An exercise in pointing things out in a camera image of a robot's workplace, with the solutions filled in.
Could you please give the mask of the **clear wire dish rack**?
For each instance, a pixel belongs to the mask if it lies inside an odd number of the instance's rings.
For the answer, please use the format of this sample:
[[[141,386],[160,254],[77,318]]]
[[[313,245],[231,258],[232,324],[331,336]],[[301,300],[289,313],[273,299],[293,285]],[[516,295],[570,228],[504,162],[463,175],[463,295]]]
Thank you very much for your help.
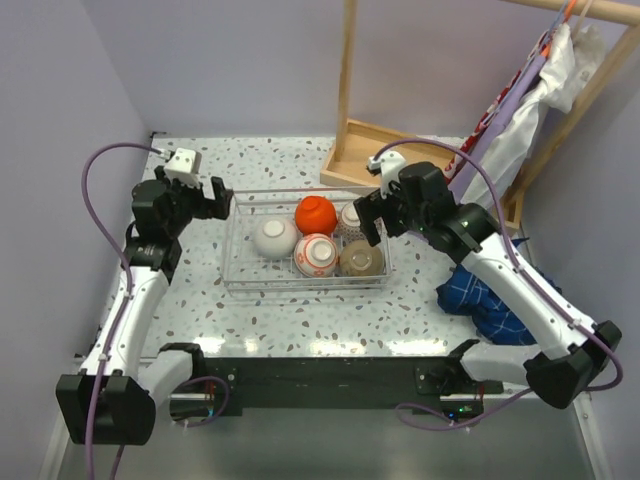
[[[231,292],[366,289],[392,273],[389,242],[361,235],[353,202],[367,187],[245,190],[231,204],[222,262]]]

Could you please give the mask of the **black bowl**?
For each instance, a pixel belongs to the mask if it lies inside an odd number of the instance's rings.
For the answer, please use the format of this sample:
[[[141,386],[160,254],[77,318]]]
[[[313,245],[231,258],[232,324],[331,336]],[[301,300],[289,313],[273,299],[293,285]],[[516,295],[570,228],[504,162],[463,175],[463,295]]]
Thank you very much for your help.
[[[341,273],[349,277],[380,275],[385,266],[384,255],[379,247],[366,240],[347,244],[339,257]]]

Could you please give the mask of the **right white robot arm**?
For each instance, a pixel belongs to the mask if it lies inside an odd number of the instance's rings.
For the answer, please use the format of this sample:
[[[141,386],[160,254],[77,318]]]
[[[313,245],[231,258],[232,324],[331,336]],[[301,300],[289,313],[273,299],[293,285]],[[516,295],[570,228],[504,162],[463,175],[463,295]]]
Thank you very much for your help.
[[[354,205],[370,245],[411,231],[485,283],[524,324],[535,345],[499,346],[470,341],[445,369],[448,386],[469,392],[480,381],[527,386],[548,405],[564,409],[604,370],[621,340],[611,321],[595,322],[571,306],[502,235],[477,204],[459,204],[443,172],[430,162],[408,164],[397,153],[370,159],[381,186]]]

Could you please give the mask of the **red floral white bowl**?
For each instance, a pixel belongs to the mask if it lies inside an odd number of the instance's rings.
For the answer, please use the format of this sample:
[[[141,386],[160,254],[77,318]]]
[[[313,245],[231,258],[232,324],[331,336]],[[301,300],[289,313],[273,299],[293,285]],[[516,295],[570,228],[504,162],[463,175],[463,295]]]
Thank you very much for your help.
[[[320,233],[300,239],[294,250],[294,262],[298,270],[310,278],[331,276],[339,260],[336,243]]]

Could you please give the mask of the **dotted beige bowl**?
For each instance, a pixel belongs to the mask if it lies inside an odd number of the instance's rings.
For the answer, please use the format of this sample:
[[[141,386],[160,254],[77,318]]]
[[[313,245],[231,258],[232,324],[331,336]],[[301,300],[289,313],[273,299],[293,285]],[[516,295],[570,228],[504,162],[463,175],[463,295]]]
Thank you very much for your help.
[[[360,219],[354,203],[347,203],[340,211],[338,223],[342,237],[347,241],[357,241],[365,238],[360,229]]]

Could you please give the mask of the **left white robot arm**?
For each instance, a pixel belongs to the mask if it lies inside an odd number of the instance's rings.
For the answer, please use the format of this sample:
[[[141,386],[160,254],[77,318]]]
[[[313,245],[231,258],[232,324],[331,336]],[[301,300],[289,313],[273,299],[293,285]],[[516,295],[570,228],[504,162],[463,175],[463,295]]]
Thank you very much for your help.
[[[56,398],[73,443],[144,445],[161,406],[180,387],[200,390],[207,380],[204,354],[194,343],[164,345],[147,367],[140,363],[153,315],[171,284],[182,248],[179,236],[194,220],[225,220],[232,190],[212,177],[205,197],[197,177],[158,167],[132,190],[133,222],[115,305],[78,373],[65,374]]]

